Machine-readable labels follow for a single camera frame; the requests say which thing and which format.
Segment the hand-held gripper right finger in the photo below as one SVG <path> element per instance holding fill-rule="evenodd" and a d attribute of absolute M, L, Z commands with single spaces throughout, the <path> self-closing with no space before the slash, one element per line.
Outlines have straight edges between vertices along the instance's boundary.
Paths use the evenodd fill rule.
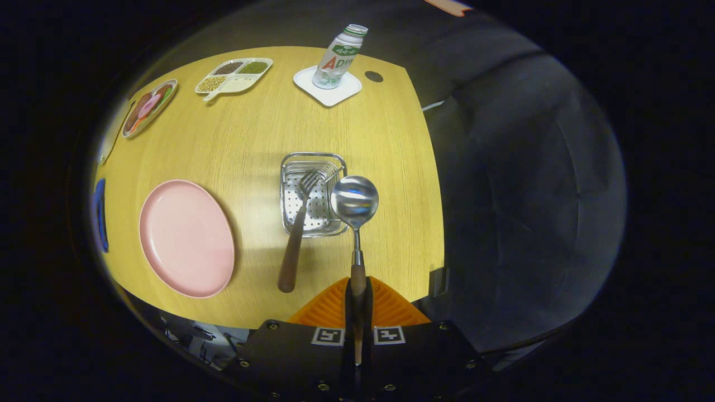
<path fill-rule="evenodd" d="M 385 283 L 366 282 L 358 399 L 458 400 L 490 379 L 453 322 L 431 322 Z"/>

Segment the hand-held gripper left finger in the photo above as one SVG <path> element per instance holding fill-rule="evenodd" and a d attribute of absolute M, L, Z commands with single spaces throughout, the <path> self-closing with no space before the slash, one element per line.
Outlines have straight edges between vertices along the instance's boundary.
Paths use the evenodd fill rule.
<path fill-rule="evenodd" d="M 323 290 L 287 321 L 251 330 L 227 365 L 238 385 L 271 400 L 353 400 L 356 397 L 350 280 Z"/>

